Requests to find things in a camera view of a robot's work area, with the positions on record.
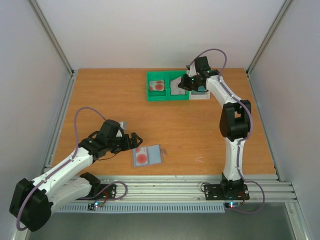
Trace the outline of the teal card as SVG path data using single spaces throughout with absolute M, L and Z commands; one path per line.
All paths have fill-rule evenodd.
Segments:
M 192 90 L 192 95 L 204 95 L 206 94 L 207 90 L 204 86 L 199 86 L 197 90 Z

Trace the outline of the red circles card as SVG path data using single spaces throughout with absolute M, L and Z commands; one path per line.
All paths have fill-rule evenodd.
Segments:
M 134 149 L 133 163 L 135 167 L 147 166 L 149 164 L 148 149 L 146 147 Z

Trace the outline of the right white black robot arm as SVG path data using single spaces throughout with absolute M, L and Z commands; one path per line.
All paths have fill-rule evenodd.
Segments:
M 252 115 L 249 100 L 239 98 L 225 83 L 221 73 L 209 66 L 207 57 L 194 59 L 187 67 L 178 87 L 186 91 L 210 92 L 222 107 L 219 130 L 225 140 L 225 166 L 220 184 L 204 186 L 206 199 L 249 200 L 245 184 L 242 160 L 244 145 L 251 132 Z

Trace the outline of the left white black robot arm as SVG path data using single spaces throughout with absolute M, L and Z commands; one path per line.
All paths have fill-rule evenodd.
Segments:
M 16 229 L 35 232 L 60 207 L 77 199 L 96 199 L 101 193 L 99 179 L 88 172 L 71 179 L 107 153 L 117 155 L 143 143 L 135 132 L 125 133 L 123 125 L 105 120 L 100 130 L 76 141 L 74 151 L 55 167 L 32 180 L 21 179 L 9 206 L 9 212 L 16 218 Z

